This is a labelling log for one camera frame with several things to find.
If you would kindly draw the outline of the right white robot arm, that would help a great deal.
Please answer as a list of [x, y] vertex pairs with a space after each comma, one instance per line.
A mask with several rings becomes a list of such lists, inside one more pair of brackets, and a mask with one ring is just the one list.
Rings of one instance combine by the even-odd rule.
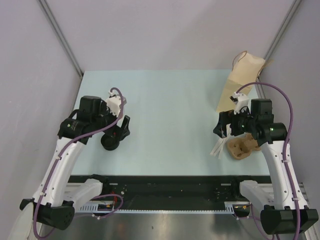
[[230, 127], [232, 136], [251, 134], [264, 155], [273, 188], [270, 195], [256, 181], [244, 180], [230, 188], [231, 196], [237, 201], [248, 199], [260, 211], [266, 234], [304, 233], [319, 220], [319, 215], [316, 209], [309, 208], [301, 193], [290, 161], [290, 145], [285, 143], [288, 132], [283, 123], [274, 121], [272, 101], [249, 100], [245, 94], [230, 99], [235, 108], [219, 113], [213, 133], [226, 138]]

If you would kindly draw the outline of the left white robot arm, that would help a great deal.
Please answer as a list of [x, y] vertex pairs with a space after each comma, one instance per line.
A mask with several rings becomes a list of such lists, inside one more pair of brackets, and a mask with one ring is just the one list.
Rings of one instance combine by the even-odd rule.
[[32, 198], [23, 199], [20, 204], [21, 210], [29, 203], [33, 204], [35, 223], [65, 230], [75, 212], [88, 201], [95, 197], [105, 200], [110, 196], [108, 181], [96, 174], [68, 195], [65, 190], [89, 138], [103, 132], [101, 144], [106, 150], [112, 151], [130, 135], [130, 117], [124, 115], [126, 103], [125, 97], [113, 92], [109, 93], [106, 100], [97, 96], [83, 96], [79, 107], [60, 124], [55, 153], [38, 190]]

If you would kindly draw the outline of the brown paper takeout bag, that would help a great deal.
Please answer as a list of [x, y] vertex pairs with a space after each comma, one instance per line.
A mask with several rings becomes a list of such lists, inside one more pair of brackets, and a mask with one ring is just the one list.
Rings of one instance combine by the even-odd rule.
[[255, 82], [261, 71], [269, 64], [270, 61], [254, 56], [246, 50], [236, 55], [232, 61], [231, 72], [223, 87], [216, 112], [233, 110], [235, 104], [230, 99], [230, 96], [244, 85]]

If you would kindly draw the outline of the white wrapped straw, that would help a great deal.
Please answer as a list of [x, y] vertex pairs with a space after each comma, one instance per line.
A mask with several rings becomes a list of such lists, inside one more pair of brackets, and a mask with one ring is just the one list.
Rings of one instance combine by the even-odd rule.
[[[231, 136], [231, 128], [230, 128], [230, 125], [228, 124], [226, 126], [226, 137], [229, 137]], [[216, 156], [216, 155], [219, 155], [219, 150], [220, 150], [220, 145], [222, 143], [222, 138], [220, 138], [217, 143], [215, 144], [215, 146], [213, 147], [212, 151], [210, 152], [210, 155], [211, 156]]]
[[223, 155], [223, 151], [224, 151], [224, 147], [225, 147], [225, 144], [227, 143], [229, 137], [225, 137], [225, 138], [222, 138], [222, 142], [221, 142], [221, 145], [220, 145], [220, 148], [219, 148], [219, 154], [218, 154], [218, 159], [221, 160], [222, 159], [222, 155]]

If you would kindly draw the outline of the stack of black lids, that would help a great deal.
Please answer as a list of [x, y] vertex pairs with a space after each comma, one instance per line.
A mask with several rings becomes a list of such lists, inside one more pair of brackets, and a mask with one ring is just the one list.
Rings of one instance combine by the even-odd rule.
[[107, 151], [115, 150], [120, 144], [120, 142], [115, 137], [110, 137], [107, 135], [103, 135], [101, 137], [100, 143], [102, 147]]

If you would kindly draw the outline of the brown pulp cup carrier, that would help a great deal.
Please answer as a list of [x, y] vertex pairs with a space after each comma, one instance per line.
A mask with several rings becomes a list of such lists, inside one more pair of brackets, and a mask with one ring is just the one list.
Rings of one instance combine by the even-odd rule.
[[226, 144], [229, 154], [236, 160], [242, 160], [251, 155], [252, 152], [261, 151], [257, 140], [250, 133], [243, 137], [235, 137]]

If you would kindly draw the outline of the right aluminium frame post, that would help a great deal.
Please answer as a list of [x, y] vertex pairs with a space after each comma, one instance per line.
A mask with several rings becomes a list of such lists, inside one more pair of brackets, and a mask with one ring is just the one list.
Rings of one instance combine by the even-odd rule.
[[275, 52], [277, 46], [279, 45], [280, 41], [284, 37], [288, 27], [290, 26], [292, 20], [294, 19], [295, 15], [299, 11], [299, 8], [301, 4], [304, 2], [304, 0], [294, 0], [286, 13], [278, 31], [276, 32], [266, 54], [264, 55], [264, 59], [266, 61], [269, 61]]

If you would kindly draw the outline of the aluminium frame post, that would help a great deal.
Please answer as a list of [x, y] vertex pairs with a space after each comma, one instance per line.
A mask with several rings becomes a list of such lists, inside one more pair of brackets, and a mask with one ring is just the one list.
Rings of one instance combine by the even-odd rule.
[[284, 37], [288, 27], [290, 26], [292, 20], [294, 19], [295, 15], [299, 11], [299, 8], [301, 4], [304, 2], [304, 0], [294, 0], [286, 13], [278, 31], [276, 32], [266, 54], [264, 55], [264, 59], [266, 61], [269, 61], [275, 52], [277, 46], [279, 45], [280, 41]]
[[67, 38], [65, 37], [54, 13], [52, 12], [48, 1], [47, 0], [37, 0], [36, 2], [38, 3], [40, 9], [42, 10], [50, 27], [52, 28], [53, 33], [55, 34], [64, 53], [66, 54], [68, 60], [70, 61], [73, 69], [77, 73], [79, 79], [82, 80], [83, 76], [84, 76], [84, 72], [82, 71], [79, 62], [76, 59], [76, 56], [74, 55], [74, 52], [72, 51], [70, 44], [68, 43]]

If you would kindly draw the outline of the left aluminium frame post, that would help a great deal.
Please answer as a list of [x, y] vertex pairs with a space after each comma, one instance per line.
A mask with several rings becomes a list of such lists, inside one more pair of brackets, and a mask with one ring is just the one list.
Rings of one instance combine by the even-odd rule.
[[52, 28], [53, 33], [55, 34], [64, 53], [66, 54], [68, 60], [70, 61], [73, 69], [77, 73], [79, 79], [82, 80], [83, 76], [84, 76], [84, 72], [82, 71], [79, 62], [76, 59], [76, 56], [74, 55], [74, 52], [72, 51], [70, 44], [68, 43], [67, 38], [65, 37], [54, 13], [52, 12], [48, 1], [47, 0], [37, 0], [36, 2], [38, 3], [40, 9], [42, 10], [50, 27]]

